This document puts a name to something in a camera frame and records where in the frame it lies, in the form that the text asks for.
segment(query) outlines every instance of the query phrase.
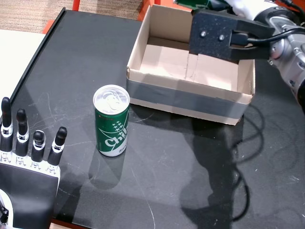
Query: table surface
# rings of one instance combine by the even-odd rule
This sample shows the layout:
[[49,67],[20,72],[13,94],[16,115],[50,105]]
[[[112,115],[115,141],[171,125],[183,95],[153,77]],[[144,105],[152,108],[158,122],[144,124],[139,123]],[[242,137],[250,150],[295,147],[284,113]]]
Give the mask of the table surface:
[[140,25],[67,11],[16,95],[13,112],[26,109],[47,148],[68,128],[55,218],[92,229],[303,228],[304,115],[266,62],[237,126],[131,105],[126,152],[96,150],[93,94],[125,87]]
[[11,97],[44,34],[0,30],[0,101]]

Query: gray duct tape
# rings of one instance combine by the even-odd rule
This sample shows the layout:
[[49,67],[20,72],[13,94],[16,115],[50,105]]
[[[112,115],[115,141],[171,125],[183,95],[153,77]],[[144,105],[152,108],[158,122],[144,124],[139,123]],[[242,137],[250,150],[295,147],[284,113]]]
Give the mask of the gray duct tape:
[[139,83],[128,79],[127,91],[129,96],[134,99],[233,119],[239,119],[248,106],[225,99]]

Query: brown carpet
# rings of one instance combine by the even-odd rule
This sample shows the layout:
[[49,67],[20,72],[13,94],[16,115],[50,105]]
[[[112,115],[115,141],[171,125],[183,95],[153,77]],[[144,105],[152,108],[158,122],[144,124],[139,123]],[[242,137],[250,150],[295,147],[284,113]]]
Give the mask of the brown carpet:
[[[73,0],[0,0],[0,29],[42,32]],[[79,11],[136,20],[142,0],[81,0]]]

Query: orange table leg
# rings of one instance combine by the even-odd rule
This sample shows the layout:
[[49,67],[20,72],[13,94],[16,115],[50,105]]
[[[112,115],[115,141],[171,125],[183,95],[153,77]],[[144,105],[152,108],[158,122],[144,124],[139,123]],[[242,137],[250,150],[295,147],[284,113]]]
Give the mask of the orange table leg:
[[80,1],[81,1],[81,0],[74,0],[74,1],[73,1],[72,10],[78,11],[78,9],[79,9],[79,7],[80,7]]
[[42,34],[47,34],[47,32],[49,31],[49,29],[51,28],[52,24],[53,24],[54,20],[49,20],[47,22],[47,25],[44,27]]
[[138,16],[138,21],[143,21],[148,6],[152,6],[154,4],[154,0],[143,0],[143,6]]

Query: open box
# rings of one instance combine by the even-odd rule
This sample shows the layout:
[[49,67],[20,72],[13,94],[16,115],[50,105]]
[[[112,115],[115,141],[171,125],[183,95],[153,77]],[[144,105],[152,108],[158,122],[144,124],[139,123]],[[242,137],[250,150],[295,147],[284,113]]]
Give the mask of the open box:
[[149,7],[127,65],[132,104],[235,125],[255,93],[253,60],[189,54],[192,15]]

